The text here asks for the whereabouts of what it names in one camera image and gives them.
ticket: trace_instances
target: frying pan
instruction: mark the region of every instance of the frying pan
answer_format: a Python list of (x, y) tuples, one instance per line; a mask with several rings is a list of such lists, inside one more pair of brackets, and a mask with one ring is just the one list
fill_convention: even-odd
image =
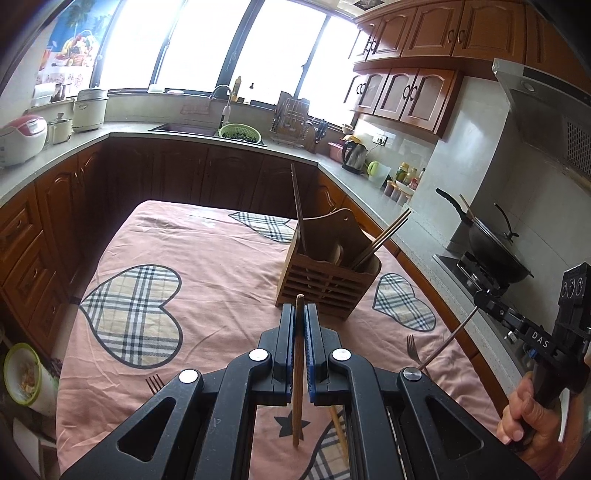
[[(499, 283), (517, 283), (528, 275), (533, 277), (531, 272), (524, 267), (518, 258), (484, 223), (476, 217), (473, 219), (468, 217), (457, 200), (447, 192), (441, 189), (435, 191), (453, 205), (462, 222), (470, 227), (469, 240), (474, 256)], [(505, 212), (502, 211), (501, 207), (497, 206), (497, 208), (501, 210), (509, 225), (509, 233), (505, 236), (511, 241), (511, 237), (516, 236), (516, 234), (511, 231), (511, 225)]]

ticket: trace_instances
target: electrical outlet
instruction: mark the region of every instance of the electrical outlet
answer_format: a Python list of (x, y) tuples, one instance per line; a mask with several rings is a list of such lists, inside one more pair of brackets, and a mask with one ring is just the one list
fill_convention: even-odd
[(382, 146), (384, 146), (387, 141), (388, 141), (388, 137), (386, 137), (386, 135), (376, 135), (373, 139), (374, 143), (377, 143), (378, 145), (382, 145)]

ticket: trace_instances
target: stovetop burner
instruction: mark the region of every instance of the stovetop burner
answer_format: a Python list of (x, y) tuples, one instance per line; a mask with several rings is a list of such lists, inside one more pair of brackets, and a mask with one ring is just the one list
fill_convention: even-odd
[(484, 268), (478, 260), (470, 252), (466, 252), (462, 255), (461, 259), (457, 262), (458, 269), (466, 276), (467, 282), (473, 283), (474, 286), (470, 286), (469, 290), (473, 296), (479, 290), (490, 290), (493, 295), (501, 296), (509, 287), (508, 284), (501, 284), (495, 277), (493, 277), (486, 268)]

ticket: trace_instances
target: heart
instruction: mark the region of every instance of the heart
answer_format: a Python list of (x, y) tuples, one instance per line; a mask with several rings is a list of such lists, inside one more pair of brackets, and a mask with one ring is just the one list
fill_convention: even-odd
[(170, 362), (183, 342), (178, 322), (164, 309), (181, 278), (162, 265), (139, 265), (105, 281), (80, 303), (98, 342), (135, 368)]
[(229, 216), (274, 242), (289, 244), (294, 236), (295, 230), (287, 225), (291, 220), (289, 218), (248, 212), (231, 213)]
[(431, 308), (416, 298), (413, 286), (396, 273), (386, 273), (379, 279), (373, 308), (411, 330), (430, 332), (435, 328)]

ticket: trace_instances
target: white container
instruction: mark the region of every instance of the white container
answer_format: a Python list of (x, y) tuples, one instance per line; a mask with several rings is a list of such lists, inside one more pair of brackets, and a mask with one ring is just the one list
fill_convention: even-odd
[(74, 118), (72, 119), (74, 132), (88, 132), (102, 127), (105, 123), (108, 100), (109, 97), (105, 89), (81, 90), (74, 103)]
[(0, 167), (26, 162), (37, 155), (47, 138), (47, 122), (42, 116), (25, 115), (0, 129)]
[[(35, 384), (31, 393), (22, 387), (24, 372), (32, 369)], [(42, 365), (36, 351), (26, 343), (13, 346), (4, 360), (4, 384), (11, 398), (47, 417), (56, 416), (57, 381)]]

